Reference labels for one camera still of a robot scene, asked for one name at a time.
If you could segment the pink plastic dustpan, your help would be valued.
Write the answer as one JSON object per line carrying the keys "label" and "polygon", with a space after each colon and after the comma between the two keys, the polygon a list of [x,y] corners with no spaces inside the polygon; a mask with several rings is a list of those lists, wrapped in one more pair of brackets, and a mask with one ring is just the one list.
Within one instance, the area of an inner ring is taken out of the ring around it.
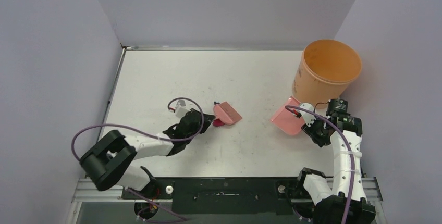
{"label": "pink plastic dustpan", "polygon": [[302,132],[302,126],[305,121],[302,117],[296,117],[285,109],[285,106],[300,106],[300,102],[293,96],[289,97],[286,102],[272,115],[270,121],[285,134],[290,136],[298,135]]}

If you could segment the pink hand brush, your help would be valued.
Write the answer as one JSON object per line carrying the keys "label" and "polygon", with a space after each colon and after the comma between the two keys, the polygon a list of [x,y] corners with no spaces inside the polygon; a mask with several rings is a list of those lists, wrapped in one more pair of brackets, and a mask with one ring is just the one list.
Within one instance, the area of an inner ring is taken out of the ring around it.
{"label": "pink hand brush", "polygon": [[214,105],[213,112],[215,117],[225,125],[234,125],[242,120],[242,116],[228,102],[220,102],[220,105]]}

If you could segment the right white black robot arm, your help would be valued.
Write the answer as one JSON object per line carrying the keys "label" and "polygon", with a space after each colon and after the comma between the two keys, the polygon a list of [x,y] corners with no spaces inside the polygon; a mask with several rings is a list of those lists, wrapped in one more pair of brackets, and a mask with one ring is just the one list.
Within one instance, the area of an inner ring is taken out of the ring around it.
{"label": "right white black robot arm", "polygon": [[372,223],[376,209],[362,185],[362,120],[348,113],[348,102],[330,99],[325,116],[302,103],[292,108],[304,120],[302,131],[319,147],[333,149],[334,175],[329,186],[324,173],[303,168],[294,189],[300,197],[313,201],[313,223]]}

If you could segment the magenta paper scrap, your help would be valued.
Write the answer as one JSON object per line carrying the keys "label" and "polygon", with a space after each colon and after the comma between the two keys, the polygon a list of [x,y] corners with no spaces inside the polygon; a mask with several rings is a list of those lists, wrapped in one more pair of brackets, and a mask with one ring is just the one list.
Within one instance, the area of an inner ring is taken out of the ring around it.
{"label": "magenta paper scrap", "polygon": [[212,122],[212,125],[215,126],[215,127],[222,127],[222,126],[224,126],[225,124],[224,124],[220,119],[215,119],[215,120]]}

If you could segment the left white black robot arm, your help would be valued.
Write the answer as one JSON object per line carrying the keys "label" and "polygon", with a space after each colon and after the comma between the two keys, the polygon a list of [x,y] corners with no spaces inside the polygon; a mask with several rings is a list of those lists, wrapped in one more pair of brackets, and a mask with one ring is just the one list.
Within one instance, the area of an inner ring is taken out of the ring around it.
{"label": "left white black robot arm", "polygon": [[112,130],[79,158],[79,164],[99,191],[118,185],[134,189],[142,198],[149,198],[155,193],[155,179],[147,168],[135,166],[132,162],[182,152],[196,134],[203,134],[209,128],[215,118],[191,109],[179,123],[154,137],[125,136]]}

